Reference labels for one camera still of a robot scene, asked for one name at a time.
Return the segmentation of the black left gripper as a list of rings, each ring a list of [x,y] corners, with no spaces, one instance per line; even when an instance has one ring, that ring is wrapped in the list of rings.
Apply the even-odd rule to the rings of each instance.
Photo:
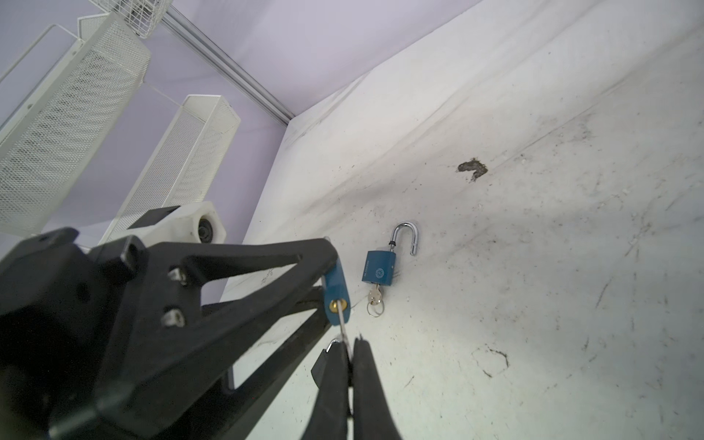
[[[84,252],[62,228],[1,261],[1,436],[124,437],[97,407],[97,376],[145,247],[127,236]]]

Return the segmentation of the large blue padlock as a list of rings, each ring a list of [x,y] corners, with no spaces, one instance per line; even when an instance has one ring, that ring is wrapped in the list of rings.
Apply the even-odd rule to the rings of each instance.
[[[396,225],[392,231],[387,250],[370,250],[365,260],[362,278],[363,282],[368,284],[377,284],[379,286],[391,286],[395,271],[396,253],[399,234],[404,228],[412,231],[412,247],[410,250],[411,256],[416,256],[419,245],[419,230],[416,224],[412,222],[403,222]]]

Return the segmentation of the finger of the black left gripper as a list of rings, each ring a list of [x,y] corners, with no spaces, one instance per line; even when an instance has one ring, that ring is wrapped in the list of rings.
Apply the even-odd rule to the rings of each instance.
[[[120,429],[187,429],[192,407],[337,260],[322,238],[148,247],[98,374],[100,413]]]
[[[312,310],[296,329],[242,384],[229,390],[218,381],[187,414],[183,439],[245,439],[269,409],[293,372],[330,328],[323,310],[324,288],[315,286],[290,313]]]

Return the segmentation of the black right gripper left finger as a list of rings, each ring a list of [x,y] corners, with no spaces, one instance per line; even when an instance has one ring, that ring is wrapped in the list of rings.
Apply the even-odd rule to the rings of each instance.
[[[347,346],[337,340],[321,351],[311,369],[318,392],[302,439],[348,438],[349,361]]]

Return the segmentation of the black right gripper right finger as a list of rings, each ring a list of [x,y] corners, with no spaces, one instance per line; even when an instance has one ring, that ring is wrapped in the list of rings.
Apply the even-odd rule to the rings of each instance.
[[[401,439],[384,394],[371,346],[357,338],[351,367],[355,439]]]

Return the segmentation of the small blue padlock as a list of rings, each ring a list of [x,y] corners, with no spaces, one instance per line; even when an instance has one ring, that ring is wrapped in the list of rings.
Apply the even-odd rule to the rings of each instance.
[[[342,263],[340,260],[322,278],[324,288],[324,311],[332,326],[345,324],[350,316],[350,298]]]

